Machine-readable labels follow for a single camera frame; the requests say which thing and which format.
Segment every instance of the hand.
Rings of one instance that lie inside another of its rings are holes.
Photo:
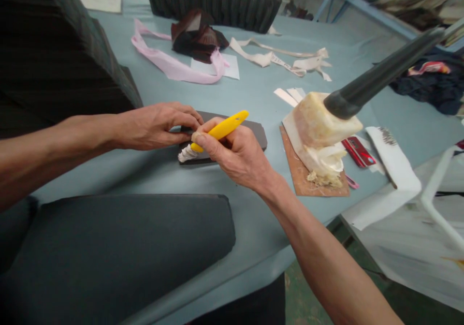
[[[192,141],[203,147],[233,181],[261,194],[275,171],[250,128],[239,126],[222,140],[230,143],[231,149],[207,134],[222,121],[219,117],[207,121],[193,133]]]
[[[190,140],[187,133],[172,133],[175,126],[185,126],[194,131],[203,119],[193,107],[181,103],[158,103],[113,115],[115,148],[150,150],[180,144]]]

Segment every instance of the yellow handle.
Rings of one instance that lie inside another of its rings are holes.
[[[230,116],[228,119],[223,120],[220,124],[211,129],[208,132],[208,134],[214,137],[216,140],[222,139],[223,137],[232,133],[235,130],[235,128],[242,124],[242,122],[248,117],[248,115],[248,111],[240,111],[238,114]],[[203,152],[202,147],[195,143],[192,143],[190,147],[192,148],[192,150],[196,152]]]

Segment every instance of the yellow tool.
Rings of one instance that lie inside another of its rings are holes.
[[[222,139],[223,137],[232,133],[235,128],[237,128],[242,122],[248,117],[248,111],[240,111],[238,114],[230,116],[229,118],[223,120],[216,127],[211,129],[208,134],[214,137],[217,140]],[[203,148],[195,143],[188,145],[186,148],[179,153],[179,161],[181,163],[194,159],[198,156],[198,153],[203,152]]]

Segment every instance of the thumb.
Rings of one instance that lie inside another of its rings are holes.
[[[220,159],[221,154],[224,152],[225,147],[211,135],[201,132],[194,132],[192,134],[192,141],[203,147],[210,156]]]

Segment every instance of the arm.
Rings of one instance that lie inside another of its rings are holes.
[[[203,123],[191,106],[160,103],[118,115],[74,116],[47,129],[0,141],[0,212],[47,182],[115,148],[148,150],[188,141],[170,133]]]
[[[205,134],[213,119],[193,134],[220,167],[240,185],[258,193],[282,225],[304,277],[335,324],[402,324],[383,295],[335,237],[297,199],[267,161],[253,132],[239,127],[227,140]]]

